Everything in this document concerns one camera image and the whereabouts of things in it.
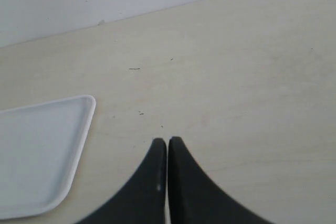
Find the light wooden table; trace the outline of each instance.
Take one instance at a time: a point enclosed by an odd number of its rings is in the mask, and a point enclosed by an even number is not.
[[[97,99],[64,202],[1,223],[79,220],[172,135],[263,217],[335,223],[335,18],[336,0],[204,0],[0,49],[0,109]]]

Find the table surface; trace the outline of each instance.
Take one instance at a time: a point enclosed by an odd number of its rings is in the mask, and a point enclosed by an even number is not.
[[[1,223],[81,219],[172,135],[270,221],[334,223],[335,17],[336,0],[203,0],[0,49],[0,110],[97,99],[66,199]]]

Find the plastic tray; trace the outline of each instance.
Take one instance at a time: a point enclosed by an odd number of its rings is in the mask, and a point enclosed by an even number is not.
[[[0,111],[0,219],[39,215],[68,194],[91,124],[90,95]]]

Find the black plastic piece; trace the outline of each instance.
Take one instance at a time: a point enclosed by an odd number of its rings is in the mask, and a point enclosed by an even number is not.
[[[270,224],[215,185],[180,137],[169,142],[168,196],[172,224]]]
[[[166,159],[166,143],[160,138],[154,139],[129,181],[78,224],[164,224]]]

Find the black object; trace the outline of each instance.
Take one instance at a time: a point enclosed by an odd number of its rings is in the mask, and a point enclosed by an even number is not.
[[[139,168],[97,211],[78,224],[164,224],[166,143],[154,139]]]
[[[215,185],[180,137],[169,142],[168,196],[172,224],[270,224]]]

